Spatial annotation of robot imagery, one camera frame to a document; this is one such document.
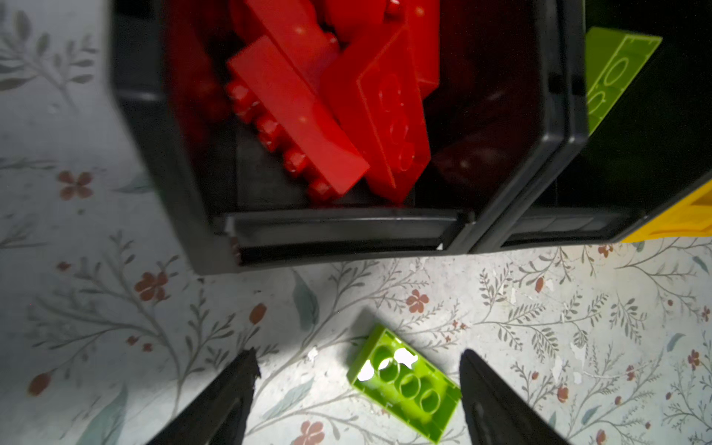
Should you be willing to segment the red lego row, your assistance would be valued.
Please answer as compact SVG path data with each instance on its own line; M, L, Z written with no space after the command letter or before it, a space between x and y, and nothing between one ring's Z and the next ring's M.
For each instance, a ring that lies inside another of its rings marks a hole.
M240 50L226 68L231 81L225 90L235 115L282 157L290 177L307 183L311 201L338 200L363 179L369 164L269 38Z
M320 93L368 162L370 190L404 202L430 162L406 27L385 23L366 28L324 71Z
M339 41L318 24L313 5L297 0L230 0L237 36L251 44L268 37L314 92L324 71L339 57Z

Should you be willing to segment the green lego row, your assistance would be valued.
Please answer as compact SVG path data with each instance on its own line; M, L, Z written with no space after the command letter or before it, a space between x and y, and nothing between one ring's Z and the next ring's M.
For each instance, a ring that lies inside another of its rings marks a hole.
M660 36L591 27L585 36L589 135L663 42Z
M462 400L460 387L393 331L379 324L349 367L349 384L433 444Z

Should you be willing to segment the red lego brick small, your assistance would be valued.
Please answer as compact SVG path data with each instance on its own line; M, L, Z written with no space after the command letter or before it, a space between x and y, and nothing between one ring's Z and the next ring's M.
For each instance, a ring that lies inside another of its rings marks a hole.
M405 25L421 98L439 87L438 1L326 0L320 11L342 44L350 44L373 26Z

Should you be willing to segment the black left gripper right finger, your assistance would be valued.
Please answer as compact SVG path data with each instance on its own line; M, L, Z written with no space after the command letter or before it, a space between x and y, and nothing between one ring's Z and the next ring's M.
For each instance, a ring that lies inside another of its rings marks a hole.
M567 445L474 350L461 355L462 404L471 441L478 445Z

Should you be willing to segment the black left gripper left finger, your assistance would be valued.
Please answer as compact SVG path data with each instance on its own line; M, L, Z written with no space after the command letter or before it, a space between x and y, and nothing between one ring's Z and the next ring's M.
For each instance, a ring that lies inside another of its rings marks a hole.
M243 350L148 444L242 444L260 376L256 350Z

